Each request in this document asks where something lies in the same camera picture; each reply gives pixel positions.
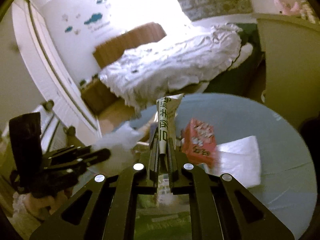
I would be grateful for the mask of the left hand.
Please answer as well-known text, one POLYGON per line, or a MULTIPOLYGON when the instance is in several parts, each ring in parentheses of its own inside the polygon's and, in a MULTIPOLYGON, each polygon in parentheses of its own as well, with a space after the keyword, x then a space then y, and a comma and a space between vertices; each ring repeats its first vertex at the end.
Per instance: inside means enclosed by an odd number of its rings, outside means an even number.
POLYGON ((55 196, 36 198, 31 193, 13 195, 13 215, 18 217, 35 218, 36 220, 46 220, 49 215, 55 213, 72 196, 73 188, 62 190, 55 196))

